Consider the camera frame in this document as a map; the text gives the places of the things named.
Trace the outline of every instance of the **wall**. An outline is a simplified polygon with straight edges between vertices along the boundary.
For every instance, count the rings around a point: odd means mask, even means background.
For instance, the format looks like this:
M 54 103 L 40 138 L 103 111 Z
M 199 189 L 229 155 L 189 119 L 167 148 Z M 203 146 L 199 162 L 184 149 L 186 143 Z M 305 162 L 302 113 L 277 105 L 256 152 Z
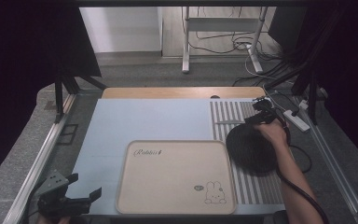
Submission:
M 94 52 L 161 51 L 160 7 L 82 7 Z

